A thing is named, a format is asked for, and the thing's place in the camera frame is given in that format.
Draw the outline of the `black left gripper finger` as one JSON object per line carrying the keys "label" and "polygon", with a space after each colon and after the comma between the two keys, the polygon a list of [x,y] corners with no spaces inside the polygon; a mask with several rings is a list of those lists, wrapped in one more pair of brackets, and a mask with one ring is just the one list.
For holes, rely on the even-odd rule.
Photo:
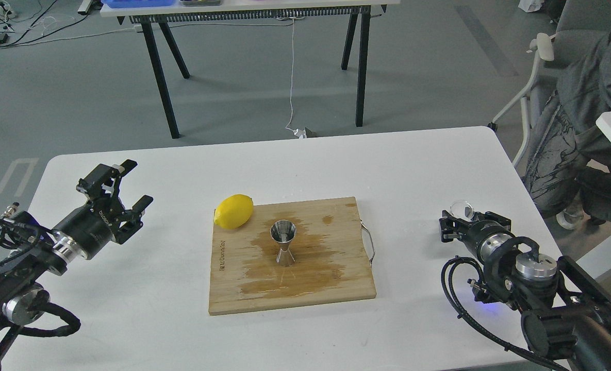
{"label": "black left gripper finger", "polygon": [[99,201],[111,202],[113,205],[124,205],[119,198],[121,179],[136,167],[138,163],[128,159],[121,165],[97,165],[86,177],[79,179],[76,190],[83,193],[87,200],[84,207],[95,207]]}
{"label": "black left gripper finger", "polygon": [[143,195],[131,209],[122,210],[113,218],[113,241],[124,244],[143,226],[142,216],[145,209],[154,201],[149,195]]}

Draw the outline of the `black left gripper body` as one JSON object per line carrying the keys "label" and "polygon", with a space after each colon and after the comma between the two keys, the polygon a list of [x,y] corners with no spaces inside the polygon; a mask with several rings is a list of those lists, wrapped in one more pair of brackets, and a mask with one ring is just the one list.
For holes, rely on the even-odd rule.
{"label": "black left gripper body", "polygon": [[109,242],[124,244],[133,229],[129,210],[106,214],[104,210],[84,205],[72,211],[53,227],[57,242],[69,244],[76,255],[92,259]]}

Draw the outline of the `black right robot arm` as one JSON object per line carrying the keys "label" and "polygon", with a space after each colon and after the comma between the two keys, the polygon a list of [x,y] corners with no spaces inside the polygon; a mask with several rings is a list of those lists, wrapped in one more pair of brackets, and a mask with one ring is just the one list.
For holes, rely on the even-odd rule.
{"label": "black right robot arm", "polygon": [[[471,253],[450,259],[440,273],[458,318],[505,351],[548,369],[562,370],[558,361],[566,360],[579,370],[611,370],[611,295],[576,261],[547,256],[531,238],[514,235],[511,225],[492,212],[470,210],[458,218],[442,211],[440,239],[461,241]],[[498,301],[520,313],[527,348],[494,335],[461,305],[452,278],[462,264],[477,272],[468,280],[475,301]]]}

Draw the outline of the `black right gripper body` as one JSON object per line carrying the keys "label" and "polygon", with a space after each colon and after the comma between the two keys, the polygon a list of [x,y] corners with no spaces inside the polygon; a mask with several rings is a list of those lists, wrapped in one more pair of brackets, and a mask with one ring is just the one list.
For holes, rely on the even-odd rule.
{"label": "black right gripper body", "polygon": [[472,223],[468,230],[460,233],[460,241],[478,261],[485,261],[510,238],[513,238],[512,232],[490,220]]}

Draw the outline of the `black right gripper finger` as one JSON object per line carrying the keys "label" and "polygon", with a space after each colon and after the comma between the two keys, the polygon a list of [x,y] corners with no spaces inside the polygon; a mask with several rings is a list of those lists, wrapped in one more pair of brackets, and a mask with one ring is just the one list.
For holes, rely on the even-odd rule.
{"label": "black right gripper finger", "polygon": [[440,240],[444,243],[453,240],[463,241],[470,228],[470,221],[452,216],[447,210],[442,210],[441,213],[442,216],[439,219]]}
{"label": "black right gripper finger", "polygon": [[475,211],[475,213],[473,214],[473,217],[472,217],[473,222],[486,221],[486,220],[494,221],[505,229],[512,228],[512,221],[509,218],[501,216],[500,214],[496,214],[491,211],[487,211],[485,213]]}

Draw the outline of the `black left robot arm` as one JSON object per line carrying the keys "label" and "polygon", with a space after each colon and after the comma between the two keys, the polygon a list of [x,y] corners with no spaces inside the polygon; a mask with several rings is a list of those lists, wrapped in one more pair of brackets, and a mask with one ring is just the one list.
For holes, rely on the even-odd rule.
{"label": "black left robot arm", "polygon": [[76,257],[93,258],[109,242],[124,244],[140,228],[153,198],[142,196],[130,209],[119,198],[121,180],[137,166],[99,164],[77,183],[87,202],[53,228],[11,204],[0,217],[0,249],[10,255],[0,261],[0,369],[6,352],[20,336],[68,336],[81,322],[72,312],[51,302],[37,282],[43,273],[62,275]]}

